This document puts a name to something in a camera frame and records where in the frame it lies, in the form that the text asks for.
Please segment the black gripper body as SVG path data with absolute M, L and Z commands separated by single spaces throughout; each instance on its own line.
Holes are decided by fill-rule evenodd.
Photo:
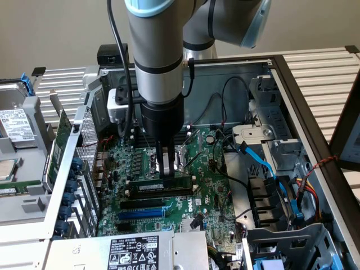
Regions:
M 158 142 L 170 142 L 184 123 L 184 98 L 162 105 L 143 103 L 140 105 L 145 131 Z

